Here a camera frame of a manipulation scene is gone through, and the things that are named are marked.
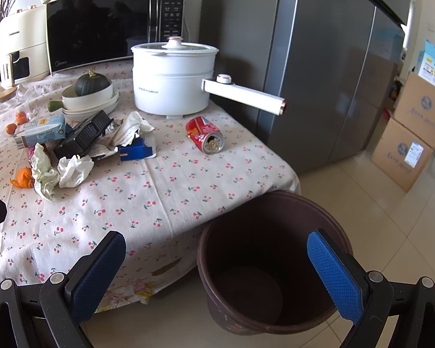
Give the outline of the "orange peel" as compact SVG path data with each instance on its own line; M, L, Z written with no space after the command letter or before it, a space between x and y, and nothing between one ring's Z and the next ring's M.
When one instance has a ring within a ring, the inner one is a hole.
M34 183L31 169L29 167L24 167L18 170L17 174L15 175L15 178L11 179L10 183L14 187L20 189L24 189L24 188L31 189Z

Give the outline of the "greenish tissue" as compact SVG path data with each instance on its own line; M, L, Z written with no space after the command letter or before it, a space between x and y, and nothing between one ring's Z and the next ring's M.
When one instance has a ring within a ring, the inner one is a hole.
M59 173L52 166L44 146L36 144L30 158L31 174L34 180L33 188L43 199L52 202L54 188L59 183Z

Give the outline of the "white tissue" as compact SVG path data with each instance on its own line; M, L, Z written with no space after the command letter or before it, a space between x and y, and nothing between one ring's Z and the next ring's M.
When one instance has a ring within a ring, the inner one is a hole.
M63 157L59 160L59 187L71 189L78 187L89 176L94 167L90 156L73 155L70 159Z

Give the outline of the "light blue milk carton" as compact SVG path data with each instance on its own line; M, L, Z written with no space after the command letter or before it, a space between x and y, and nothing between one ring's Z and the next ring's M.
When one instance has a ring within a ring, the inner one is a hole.
M18 149L33 147L36 144L55 142L66 136L66 121L63 114L33 119L18 126L14 140Z

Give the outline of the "black plastic food tray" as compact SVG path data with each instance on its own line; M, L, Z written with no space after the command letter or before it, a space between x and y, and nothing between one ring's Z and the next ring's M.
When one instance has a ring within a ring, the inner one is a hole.
M53 153L60 160L74 155L83 157L99 139L114 120L106 112L100 111L66 131L65 138L53 148Z

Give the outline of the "torn blue small box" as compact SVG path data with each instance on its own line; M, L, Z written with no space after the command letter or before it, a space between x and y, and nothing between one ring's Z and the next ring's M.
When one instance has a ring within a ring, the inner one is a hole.
M121 161L135 161L140 159L151 159L156 157L155 146L149 144L142 137L133 140L130 145L118 146Z

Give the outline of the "white snack wrapper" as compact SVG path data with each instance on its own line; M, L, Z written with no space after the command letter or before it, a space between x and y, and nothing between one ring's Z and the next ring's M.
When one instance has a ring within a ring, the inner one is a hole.
M128 117L123 120L123 123L110 140L110 146L129 146L135 139L141 137L144 133L153 132L154 129L155 128L140 115L140 112L131 112Z

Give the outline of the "crushed red soda can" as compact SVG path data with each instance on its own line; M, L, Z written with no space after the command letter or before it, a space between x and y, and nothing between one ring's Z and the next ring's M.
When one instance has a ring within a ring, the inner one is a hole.
M224 148L222 132L203 116L197 116L186 124L188 138L206 155L219 153Z

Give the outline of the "brown plastic trash bin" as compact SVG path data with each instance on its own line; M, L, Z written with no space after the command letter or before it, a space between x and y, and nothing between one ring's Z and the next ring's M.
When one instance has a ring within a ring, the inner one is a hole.
M287 191L265 193L211 220L197 265L215 323L238 336L291 335L331 317L336 307L306 249L316 229L352 253L337 220Z

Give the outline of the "cherry print tablecloth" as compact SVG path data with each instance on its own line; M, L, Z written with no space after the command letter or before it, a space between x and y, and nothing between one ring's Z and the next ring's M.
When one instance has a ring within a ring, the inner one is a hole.
M83 183L56 188L51 200L14 187L11 179L29 161L6 126L19 112L30 119L46 116L48 103L80 75L66 71L21 85L0 104L0 200L8 210L0 224L0 282L42 283L68 271L116 230L126 240L125 260L99 309L147 303L195 266L205 222L264 193L299 192L293 169L216 104L203 115L224 135L221 153L200 152L185 132L185 119L146 115L154 128L154 158L97 161Z

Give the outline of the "wooden lid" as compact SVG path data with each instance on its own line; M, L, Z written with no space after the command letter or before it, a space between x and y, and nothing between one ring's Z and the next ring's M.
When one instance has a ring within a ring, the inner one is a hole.
M0 92L0 103L12 98L14 96L14 94L16 93L16 91L17 91L16 86L13 86L9 89L1 91Z

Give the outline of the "stacked white plates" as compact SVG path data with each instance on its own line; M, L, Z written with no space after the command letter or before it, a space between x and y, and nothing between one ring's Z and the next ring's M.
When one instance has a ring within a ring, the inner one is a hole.
M120 93L117 92L112 97L112 99L109 99L109 101L106 101L100 105L97 105L93 108L85 108L81 110L66 110L63 109L63 115L65 116L66 120L72 121L72 122L81 122L85 119L88 119L89 117L96 115L96 113L104 111L107 115L112 113L118 106Z

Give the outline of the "lower cardboard box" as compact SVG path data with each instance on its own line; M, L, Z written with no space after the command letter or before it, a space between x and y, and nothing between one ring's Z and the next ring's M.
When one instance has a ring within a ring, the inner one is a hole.
M433 149L408 128L390 118L372 153L372 162L405 192L410 191Z

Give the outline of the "cardboard box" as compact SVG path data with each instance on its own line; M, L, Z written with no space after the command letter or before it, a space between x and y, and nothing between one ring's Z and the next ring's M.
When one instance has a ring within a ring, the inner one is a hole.
M433 149L408 128L390 118L372 153L372 162L405 192L410 191Z
M435 86L410 72L393 118L435 149Z

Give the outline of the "dark green squash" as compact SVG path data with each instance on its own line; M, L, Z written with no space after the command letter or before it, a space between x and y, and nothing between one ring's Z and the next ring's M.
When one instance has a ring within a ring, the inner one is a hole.
M108 88L110 81L105 75L89 69L87 73L80 76L75 85L75 93L78 97L96 93Z

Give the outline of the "cream air fryer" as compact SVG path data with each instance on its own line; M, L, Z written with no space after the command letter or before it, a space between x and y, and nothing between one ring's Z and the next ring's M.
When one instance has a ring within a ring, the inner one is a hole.
M3 18L0 73L4 86L38 81L49 75L46 24L46 6L31 6Z

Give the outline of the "upper cardboard box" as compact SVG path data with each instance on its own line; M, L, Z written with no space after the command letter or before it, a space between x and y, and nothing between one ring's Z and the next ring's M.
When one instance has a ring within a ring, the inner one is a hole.
M435 149L435 86L410 72L393 118Z

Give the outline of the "black microwave oven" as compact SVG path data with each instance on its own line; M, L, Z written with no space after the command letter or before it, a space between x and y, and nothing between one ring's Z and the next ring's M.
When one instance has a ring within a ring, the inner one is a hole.
M128 58L137 44L181 36L184 1L51 1L46 5L50 72Z

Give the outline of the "white electric cooking pot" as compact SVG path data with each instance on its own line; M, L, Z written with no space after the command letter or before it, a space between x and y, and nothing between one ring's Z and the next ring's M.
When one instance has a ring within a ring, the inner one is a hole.
M214 74L219 49L170 37L167 42L134 45L135 106L149 114L178 119L206 109L215 95L263 110L284 113L285 99L233 83L227 74Z

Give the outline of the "light blue product box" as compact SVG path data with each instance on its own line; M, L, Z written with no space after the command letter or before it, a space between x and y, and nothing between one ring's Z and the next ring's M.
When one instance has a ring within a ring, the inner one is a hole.
M427 39L424 49L419 52L413 72L435 86L435 45Z

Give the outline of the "dark grey refrigerator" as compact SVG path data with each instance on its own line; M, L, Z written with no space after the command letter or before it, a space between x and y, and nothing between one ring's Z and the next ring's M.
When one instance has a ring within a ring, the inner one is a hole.
M215 70L285 99L222 107L298 173L363 151L401 60L410 0L202 0Z

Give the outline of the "cream handled bowl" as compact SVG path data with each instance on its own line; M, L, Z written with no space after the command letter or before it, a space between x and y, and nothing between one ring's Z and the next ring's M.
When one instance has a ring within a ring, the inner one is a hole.
M48 102L48 111L55 112L59 109L68 111L83 110L94 108L103 103L109 102L114 96L112 81L108 82L108 86L95 93L77 96L75 85L71 85L63 90L62 96L57 101Z

